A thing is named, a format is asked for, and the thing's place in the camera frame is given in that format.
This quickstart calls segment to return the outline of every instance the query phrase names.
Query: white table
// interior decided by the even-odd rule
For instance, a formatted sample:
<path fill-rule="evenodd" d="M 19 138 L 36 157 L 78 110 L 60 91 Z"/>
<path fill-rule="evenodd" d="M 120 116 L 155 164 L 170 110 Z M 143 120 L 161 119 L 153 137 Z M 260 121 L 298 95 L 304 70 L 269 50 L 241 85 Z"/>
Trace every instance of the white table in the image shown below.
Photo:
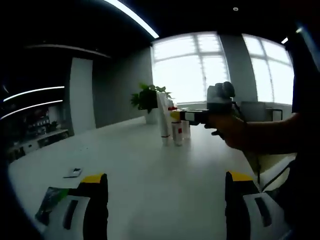
<path fill-rule="evenodd" d="M 79 178 L 63 178 L 78 167 Z M 255 178 L 244 154 L 203 125 L 191 126 L 183 146 L 162 146 L 158 126 L 136 118 L 31 152 L 9 166 L 9 176 L 41 231 L 34 215 L 48 187 L 76 188 L 84 176 L 106 173 L 110 240 L 224 240 L 229 170 Z"/>

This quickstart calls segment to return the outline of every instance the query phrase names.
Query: ceiling light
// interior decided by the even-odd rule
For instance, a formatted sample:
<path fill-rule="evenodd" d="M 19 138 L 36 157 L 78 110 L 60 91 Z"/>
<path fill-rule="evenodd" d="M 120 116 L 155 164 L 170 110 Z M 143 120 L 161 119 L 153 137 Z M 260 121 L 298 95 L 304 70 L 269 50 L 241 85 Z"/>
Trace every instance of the ceiling light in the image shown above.
<path fill-rule="evenodd" d="M 118 0 L 104 0 L 105 2 L 115 6 L 117 9 L 120 9 L 122 12 L 127 14 L 130 18 L 135 20 L 141 27 L 143 27 L 152 37 L 157 39 L 159 35 L 145 22 L 139 17 L 134 11 L 128 8 L 123 3 Z"/>
<path fill-rule="evenodd" d="M 19 110 L 16 110 L 16 111 L 13 111 L 13 112 L 10 112 L 9 114 L 7 115 L 4 115 L 3 117 L 0 118 L 0 120 L 12 115 L 12 114 L 15 114 L 17 112 L 20 112 L 22 110 L 26 110 L 26 109 L 30 109 L 30 108 L 33 108 L 33 107 L 37 107 L 37 106 L 41 106 L 41 105 L 46 105 L 46 104 L 54 104 L 54 103 L 59 103 L 59 102 L 62 102 L 63 100 L 57 100 L 57 101 L 49 101 L 49 102 L 44 102 L 44 103 L 40 103 L 40 104 L 36 104 L 36 105 L 32 105 L 32 106 L 27 106 L 25 108 L 21 108 Z"/>
<path fill-rule="evenodd" d="M 30 90 L 30 91 L 24 91 L 24 92 L 18 93 L 18 94 L 16 94 L 16 95 L 7 97 L 7 98 L 3 99 L 3 101 L 4 101 L 4 102 L 5 102 L 5 101 L 8 101 L 9 99 L 13 99 L 13 98 L 18 97 L 18 96 L 23 95 L 23 94 L 29 94 L 29 93 L 38 92 L 38 91 L 43 91 L 43 90 L 64 89 L 64 88 L 65 88 L 65 86 L 53 86 L 53 87 L 45 87 L 45 88 L 34 89 L 34 90 Z"/>
<path fill-rule="evenodd" d="M 300 33 L 302 31 L 302 27 L 299 27 L 296 31 L 295 31 L 295 33 Z"/>
<path fill-rule="evenodd" d="M 287 37 L 281 41 L 282 44 L 285 44 L 286 42 L 288 42 L 288 38 Z"/>

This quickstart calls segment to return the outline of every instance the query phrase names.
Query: potted plant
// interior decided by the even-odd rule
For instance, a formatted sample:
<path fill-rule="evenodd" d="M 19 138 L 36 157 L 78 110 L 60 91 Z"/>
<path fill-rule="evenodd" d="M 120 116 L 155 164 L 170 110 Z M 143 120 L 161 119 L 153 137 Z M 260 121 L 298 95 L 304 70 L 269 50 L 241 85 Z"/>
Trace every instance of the potted plant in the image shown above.
<path fill-rule="evenodd" d="M 141 88 L 141 91 L 131 95 L 131 104 L 145 112 L 144 116 L 147 124 L 156 124 L 158 119 L 155 111 L 155 109 L 158 108 L 157 92 L 165 93 L 168 98 L 171 98 L 170 92 L 166 92 L 165 86 L 158 87 L 140 83 L 139 87 Z"/>

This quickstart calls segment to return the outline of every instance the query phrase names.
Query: human arm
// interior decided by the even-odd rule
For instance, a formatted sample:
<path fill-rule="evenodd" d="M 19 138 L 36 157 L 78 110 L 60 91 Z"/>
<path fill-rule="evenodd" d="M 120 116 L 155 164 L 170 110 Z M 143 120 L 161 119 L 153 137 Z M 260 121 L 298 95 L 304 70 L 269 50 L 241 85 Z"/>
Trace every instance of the human arm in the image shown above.
<path fill-rule="evenodd" d="M 298 151 L 301 121 L 299 113 L 282 121 L 248 123 L 232 115 L 211 115 L 205 128 L 219 130 L 231 148 L 257 154 L 287 154 Z"/>

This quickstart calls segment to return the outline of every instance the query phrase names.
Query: chair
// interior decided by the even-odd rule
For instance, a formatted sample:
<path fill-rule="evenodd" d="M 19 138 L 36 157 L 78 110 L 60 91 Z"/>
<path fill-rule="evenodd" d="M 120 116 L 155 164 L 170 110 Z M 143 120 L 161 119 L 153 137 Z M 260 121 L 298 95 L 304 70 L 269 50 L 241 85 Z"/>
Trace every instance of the chair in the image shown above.
<path fill-rule="evenodd" d="M 240 110 L 247 122 L 267 121 L 267 106 L 265 102 L 242 101 Z"/>

